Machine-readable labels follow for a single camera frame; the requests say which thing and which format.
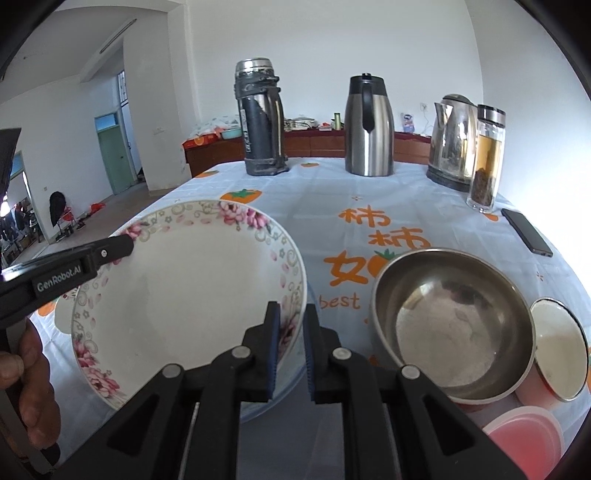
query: fluorescent light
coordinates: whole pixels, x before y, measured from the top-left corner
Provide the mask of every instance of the fluorescent light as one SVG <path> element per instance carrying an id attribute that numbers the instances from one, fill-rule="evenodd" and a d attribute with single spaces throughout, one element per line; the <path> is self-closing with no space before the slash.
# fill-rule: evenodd
<path id="1" fill-rule="evenodd" d="M 137 18 L 134 18 L 132 21 L 130 21 L 126 26 L 124 26 L 121 30 L 119 30 L 115 36 L 113 38 L 111 38 L 108 42 L 107 45 L 105 45 L 103 48 L 101 48 L 99 54 L 102 54 L 107 48 L 109 48 L 111 46 L 111 44 L 117 40 L 121 35 L 123 35 L 123 33 L 125 32 L 125 30 L 127 30 L 129 27 L 131 27 L 131 25 L 133 25 L 134 23 L 136 23 L 138 21 Z"/>

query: human hand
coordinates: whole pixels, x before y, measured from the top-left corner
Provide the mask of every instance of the human hand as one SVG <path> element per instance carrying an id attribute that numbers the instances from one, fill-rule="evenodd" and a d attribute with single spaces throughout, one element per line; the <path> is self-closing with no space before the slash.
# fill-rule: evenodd
<path id="1" fill-rule="evenodd" d="M 0 390 L 10 387 L 19 378 L 23 383 L 19 411 L 29 440 L 38 449 L 48 448 L 60 434 L 60 407 L 49 383 L 49 362 L 43 355 L 41 339 L 28 319 L 19 355 L 0 352 Z"/>

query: floor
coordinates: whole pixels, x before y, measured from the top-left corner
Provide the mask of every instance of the floor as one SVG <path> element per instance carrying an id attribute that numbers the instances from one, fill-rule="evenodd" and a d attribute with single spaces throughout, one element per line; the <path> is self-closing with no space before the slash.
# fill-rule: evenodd
<path id="1" fill-rule="evenodd" d="M 106 207 L 85 220 L 86 226 L 81 230 L 75 230 L 74 235 L 55 244 L 48 244 L 46 241 L 41 244 L 33 244 L 19 255 L 16 262 L 22 263 L 32 258 L 43 257 L 105 238 L 159 198 L 160 196 L 150 196 L 145 183 L 134 185 L 124 192 L 108 198 L 105 201 Z"/>

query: stainless steel coffee pot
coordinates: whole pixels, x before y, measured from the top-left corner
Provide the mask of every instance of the stainless steel coffee pot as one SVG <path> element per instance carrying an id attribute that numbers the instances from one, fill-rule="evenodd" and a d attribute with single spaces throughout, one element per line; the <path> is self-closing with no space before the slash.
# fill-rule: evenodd
<path id="1" fill-rule="evenodd" d="M 345 169 L 364 177 L 394 171 L 394 119 L 384 79 L 351 77 L 345 110 Z"/>

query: white bowl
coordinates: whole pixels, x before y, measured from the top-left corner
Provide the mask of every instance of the white bowl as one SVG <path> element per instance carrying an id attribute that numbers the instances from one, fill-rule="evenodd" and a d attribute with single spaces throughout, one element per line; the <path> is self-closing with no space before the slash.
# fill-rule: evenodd
<path id="1" fill-rule="evenodd" d="M 536 300 L 531 316 L 535 361 L 515 393 L 523 405 L 553 410 L 577 398 L 585 387 L 587 340 L 578 320 L 557 300 Z"/>
<path id="2" fill-rule="evenodd" d="M 78 364 L 120 408 L 164 365 L 210 363 L 281 304 L 278 377 L 300 331 L 306 271 L 288 233 L 235 202 L 177 203 L 115 234 L 133 253 L 80 286 L 72 318 Z"/>

